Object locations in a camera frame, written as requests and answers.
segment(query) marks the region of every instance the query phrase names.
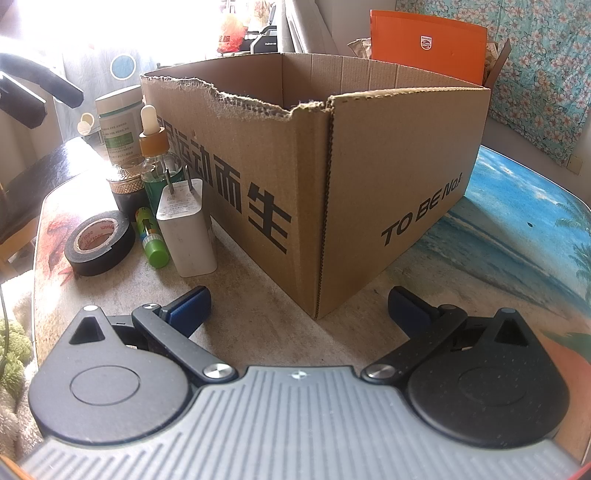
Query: black clamp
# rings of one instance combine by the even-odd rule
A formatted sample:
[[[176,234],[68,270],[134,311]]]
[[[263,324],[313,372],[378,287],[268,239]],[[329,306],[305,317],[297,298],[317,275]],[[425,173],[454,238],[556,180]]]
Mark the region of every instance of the black clamp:
[[[515,309],[469,317],[394,287],[388,310],[410,338],[366,367],[363,380],[399,388],[430,426],[471,445],[517,447],[556,433],[569,391]]]
[[[236,369],[163,321],[177,320],[193,333],[210,308],[205,287],[165,307],[145,304],[130,316],[82,308],[30,386],[42,434],[85,445],[129,442],[170,424],[196,388],[235,380]]]

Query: floral curtain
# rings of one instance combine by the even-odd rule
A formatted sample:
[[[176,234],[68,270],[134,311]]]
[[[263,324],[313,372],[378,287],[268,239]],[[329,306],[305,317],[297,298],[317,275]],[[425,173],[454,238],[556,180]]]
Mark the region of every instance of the floral curtain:
[[[482,25],[511,56],[489,114],[566,166],[591,102],[591,1],[398,0],[397,9]]]

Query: white dropper bulb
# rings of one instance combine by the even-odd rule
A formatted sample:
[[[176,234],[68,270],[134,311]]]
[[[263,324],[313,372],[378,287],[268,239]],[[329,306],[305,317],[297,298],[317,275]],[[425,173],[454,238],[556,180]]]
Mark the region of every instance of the white dropper bulb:
[[[156,118],[156,109],[152,105],[143,107],[140,115],[142,117],[144,135],[154,135],[160,132],[160,125],[158,125],[158,118]]]

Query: black container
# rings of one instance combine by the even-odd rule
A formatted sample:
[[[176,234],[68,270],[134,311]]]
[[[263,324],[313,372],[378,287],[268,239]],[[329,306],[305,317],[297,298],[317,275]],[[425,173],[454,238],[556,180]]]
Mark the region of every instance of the black container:
[[[140,177],[142,160],[143,158],[138,158],[137,164],[132,163],[125,168],[113,165],[107,176],[117,208],[127,215],[130,222],[135,222],[135,212],[139,208],[150,208],[144,182]]]

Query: round black disc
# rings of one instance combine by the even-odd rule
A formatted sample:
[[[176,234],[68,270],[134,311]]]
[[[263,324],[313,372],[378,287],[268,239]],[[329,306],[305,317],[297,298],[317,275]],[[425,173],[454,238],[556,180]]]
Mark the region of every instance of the round black disc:
[[[417,413],[471,445],[507,448],[552,435],[569,406],[568,389],[542,349],[490,342],[435,356],[408,382]]]
[[[191,396],[173,361],[125,346],[96,306],[81,310],[34,377],[31,412],[44,436],[112,445],[171,423]]]

